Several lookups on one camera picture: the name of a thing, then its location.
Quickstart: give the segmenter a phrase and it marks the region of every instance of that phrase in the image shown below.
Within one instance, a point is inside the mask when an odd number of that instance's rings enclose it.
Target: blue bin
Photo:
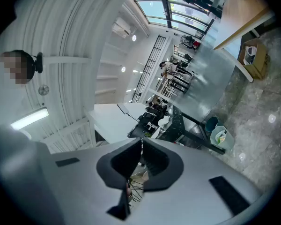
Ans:
[[[217,119],[217,117],[211,117],[206,125],[205,130],[209,133],[212,133],[212,131],[215,129],[216,125],[223,126],[223,123]]]

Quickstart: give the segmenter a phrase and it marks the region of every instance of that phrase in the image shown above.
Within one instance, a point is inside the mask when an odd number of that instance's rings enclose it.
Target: wooden table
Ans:
[[[221,52],[231,58],[250,82],[253,81],[250,74],[245,70],[242,64],[240,64],[224,48],[229,43],[264,23],[273,15],[274,13],[264,0],[225,1],[214,49],[221,49]]]

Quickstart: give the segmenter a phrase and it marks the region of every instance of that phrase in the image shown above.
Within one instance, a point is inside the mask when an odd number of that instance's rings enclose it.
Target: woman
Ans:
[[[183,0],[184,2],[187,2],[189,4],[197,5],[201,8],[204,8],[210,12],[212,12],[215,16],[221,18],[222,12],[216,9],[215,7],[212,7],[212,1],[210,0]]]

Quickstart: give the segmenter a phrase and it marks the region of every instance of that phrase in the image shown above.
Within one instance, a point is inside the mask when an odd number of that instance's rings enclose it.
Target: plastic bag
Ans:
[[[254,47],[254,46],[252,46],[252,47],[246,46],[245,47],[245,54],[244,54],[244,64],[245,65],[250,65],[250,64],[253,63],[256,51],[257,51],[257,47]]]
[[[215,140],[217,142],[217,144],[220,144],[221,142],[223,142],[226,138],[226,131],[222,130],[220,131],[217,135],[215,135]]]

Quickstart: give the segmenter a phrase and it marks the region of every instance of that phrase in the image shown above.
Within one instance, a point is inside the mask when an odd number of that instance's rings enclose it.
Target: cardboard box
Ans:
[[[254,46],[257,47],[255,58],[252,64],[244,64],[245,47]],[[259,41],[258,38],[247,41],[243,44],[242,50],[239,54],[238,61],[244,66],[249,74],[254,79],[264,79],[266,75],[267,59],[266,59],[266,47]]]

